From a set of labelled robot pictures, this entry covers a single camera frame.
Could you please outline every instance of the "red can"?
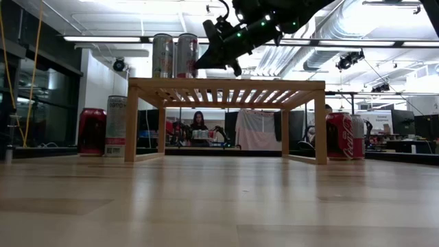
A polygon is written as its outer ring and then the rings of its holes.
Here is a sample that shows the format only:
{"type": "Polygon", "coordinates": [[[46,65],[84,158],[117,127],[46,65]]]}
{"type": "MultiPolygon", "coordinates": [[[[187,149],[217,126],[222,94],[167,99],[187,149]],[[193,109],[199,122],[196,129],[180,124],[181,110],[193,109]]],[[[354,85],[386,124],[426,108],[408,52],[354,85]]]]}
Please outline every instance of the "red can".
{"type": "Polygon", "coordinates": [[[327,115],[328,157],[351,160],[353,158],[352,119],[348,113],[329,113],[327,115]]]}
{"type": "Polygon", "coordinates": [[[84,108],[78,130],[80,156],[102,156],[105,152],[107,114],[103,109],[84,108]]]}
{"type": "Polygon", "coordinates": [[[360,115],[351,115],[354,137],[354,159],[364,159],[366,146],[364,144],[364,122],[360,115]]]}

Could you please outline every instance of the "person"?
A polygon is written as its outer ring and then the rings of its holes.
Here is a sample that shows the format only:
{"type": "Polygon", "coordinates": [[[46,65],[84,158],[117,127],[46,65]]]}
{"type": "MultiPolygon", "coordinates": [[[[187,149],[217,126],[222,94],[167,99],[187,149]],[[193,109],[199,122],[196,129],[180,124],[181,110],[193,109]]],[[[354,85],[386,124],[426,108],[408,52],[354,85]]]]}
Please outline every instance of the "person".
{"type": "MultiPolygon", "coordinates": [[[[332,107],[328,104],[325,104],[324,111],[328,115],[329,113],[332,113],[332,107]]],[[[313,147],[315,147],[316,146],[316,128],[314,126],[310,126],[310,128],[308,129],[307,136],[308,136],[309,143],[313,147]]]]}
{"type": "MultiPolygon", "coordinates": [[[[193,130],[209,130],[207,126],[204,125],[204,115],[201,111],[198,111],[193,115],[191,132],[193,130]]],[[[207,140],[192,139],[191,145],[196,147],[209,147],[209,142],[207,140]]]]}
{"type": "Polygon", "coordinates": [[[204,125],[204,115],[201,111],[198,111],[193,115],[191,128],[192,130],[208,130],[204,125]]]}
{"type": "Polygon", "coordinates": [[[330,105],[328,105],[328,104],[325,104],[324,105],[324,111],[327,113],[327,115],[329,114],[329,113],[332,113],[332,107],[330,106],[330,105]]]}

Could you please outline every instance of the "wooden table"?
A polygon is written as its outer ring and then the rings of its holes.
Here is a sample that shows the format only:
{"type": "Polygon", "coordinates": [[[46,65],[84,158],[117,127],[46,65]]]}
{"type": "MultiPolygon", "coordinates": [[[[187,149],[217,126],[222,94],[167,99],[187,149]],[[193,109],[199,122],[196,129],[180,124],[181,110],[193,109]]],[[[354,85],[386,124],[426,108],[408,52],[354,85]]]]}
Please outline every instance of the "wooden table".
{"type": "Polygon", "coordinates": [[[283,157],[326,165],[327,129],[324,89],[323,81],[130,78],[125,161],[144,161],[165,155],[167,107],[272,108],[282,110],[283,157]],[[159,110],[157,154],[136,155],[138,98],[159,110]],[[313,99],[316,113],[316,158],[289,155],[288,112],[313,99]]]}

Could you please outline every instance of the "silver can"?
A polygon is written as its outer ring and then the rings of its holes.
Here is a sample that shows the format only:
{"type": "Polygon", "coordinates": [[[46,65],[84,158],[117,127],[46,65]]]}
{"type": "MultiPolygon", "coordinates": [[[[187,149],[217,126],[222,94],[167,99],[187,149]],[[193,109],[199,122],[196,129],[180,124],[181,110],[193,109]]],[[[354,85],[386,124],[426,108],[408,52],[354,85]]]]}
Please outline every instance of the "silver can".
{"type": "Polygon", "coordinates": [[[360,115],[351,115],[353,131],[353,158],[363,159],[366,146],[364,143],[364,122],[360,115]]]}
{"type": "Polygon", "coordinates": [[[156,34],[152,41],[152,77],[173,78],[174,42],[169,34],[156,34]]]}
{"type": "Polygon", "coordinates": [[[177,78],[197,78],[194,64],[198,59],[198,37],[194,34],[181,34],[177,44],[177,78]]]}
{"type": "Polygon", "coordinates": [[[107,102],[107,124],[105,135],[105,155],[123,157],[126,141],[127,97],[109,96],[107,102]]]}
{"type": "Polygon", "coordinates": [[[198,130],[192,131],[192,139],[198,139],[198,130]]]}

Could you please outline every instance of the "yellow cable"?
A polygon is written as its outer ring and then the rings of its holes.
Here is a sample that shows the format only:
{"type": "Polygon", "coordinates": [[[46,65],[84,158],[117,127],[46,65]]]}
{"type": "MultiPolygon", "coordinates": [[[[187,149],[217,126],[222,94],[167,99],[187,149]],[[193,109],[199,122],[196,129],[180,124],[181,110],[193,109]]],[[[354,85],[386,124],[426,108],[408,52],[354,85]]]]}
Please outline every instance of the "yellow cable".
{"type": "Polygon", "coordinates": [[[40,46],[40,33],[41,33],[41,23],[43,22],[43,0],[40,3],[40,19],[38,22],[38,32],[36,34],[36,47],[35,47],[35,58],[34,58],[34,72],[32,74],[32,84],[30,85],[30,94],[29,94],[29,107],[27,109],[27,119],[26,119],[26,134],[25,141],[23,143],[23,147],[27,142],[27,133],[29,132],[29,119],[30,112],[32,110],[32,94],[34,93],[34,83],[35,83],[35,74],[36,74],[36,63],[38,62],[38,48],[40,46]]]}
{"type": "MultiPolygon", "coordinates": [[[[8,78],[8,83],[9,83],[9,93],[10,93],[10,96],[11,96],[12,107],[14,107],[14,110],[16,110],[14,93],[12,92],[11,77],[10,77],[10,74],[9,74],[8,55],[7,55],[7,52],[6,52],[5,31],[4,31],[4,28],[3,28],[3,17],[2,17],[1,13],[2,13],[2,11],[1,11],[1,4],[0,4],[0,27],[1,27],[1,39],[3,41],[3,55],[5,57],[6,76],[8,78]]],[[[21,138],[23,140],[23,146],[26,146],[26,143],[24,142],[25,136],[23,134],[23,131],[21,130],[19,116],[16,115],[16,112],[15,112],[15,117],[16,117],[17,126],[19,127],[19,130],[20,130],[21,138]]]]}

